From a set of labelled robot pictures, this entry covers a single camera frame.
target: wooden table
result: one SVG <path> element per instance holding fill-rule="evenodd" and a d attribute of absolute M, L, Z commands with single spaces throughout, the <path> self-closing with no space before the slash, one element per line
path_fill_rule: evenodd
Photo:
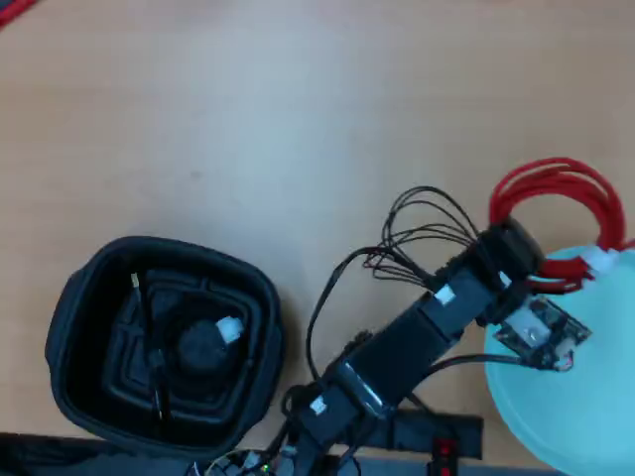
<path fill-rule="evenodd" d="M 0 32 L 0 431 L 85 435 L 51 397 L 44 343 L 66 278 L 112 238 L 262 268 L 285 303 L 284 389 L 307 377 L 301 336 L 332 267 L 378 240 L 401 190 L 441 186 L 484 226 L 502 174 L 570 155 L 635 204 L 634 27 L 627 0 L 43 1 Z M 566 200 L 517 217 L 547 250 L 596 233 Z M 415 295 L 353 267 L 317 326 L 318 364 Z M 420 394 L 486 418 L 486 463 L 541 466 L 482 368 Z M 244 444 L 280 420 L 272 409 Z"/>

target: light blue plate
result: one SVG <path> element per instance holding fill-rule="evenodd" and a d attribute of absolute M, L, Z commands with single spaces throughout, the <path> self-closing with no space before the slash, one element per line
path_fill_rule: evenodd
<path fill-rule="evenodd" d="M 516 437 L 554 468 L 571 476 L 633 476 L 635 253 L 622 253 L 611 273 L 583 290 L 550 299 L 593 335 L 567 373 L 487 364 L 496 407 Z M 496 330 L 487 328 L 485 352 L 514 355 L 493 338 Z"/>

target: red wire bundle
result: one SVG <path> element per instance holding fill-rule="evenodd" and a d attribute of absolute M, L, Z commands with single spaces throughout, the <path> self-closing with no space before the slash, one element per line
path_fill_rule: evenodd
<path fill-rule="evenodd" d="M 624 212 L 613 186 L 588 165 L 565 157 L 532 162 L 507 174 L 492 192 L 490 223 L 503 221 L 521 201 L 545 194 L 567 196 L 586 206 L 599 224 L 596 244 L 602 250 L 623 250 L 634 244 L 624 243 Z M 545 294 L 570 293 L 581 288 L 584 278 L 591 279 L 588 264 L 580 257 L 546 260 L 538 276 L 557 280 L 532 282 L 536 292 Z"/>

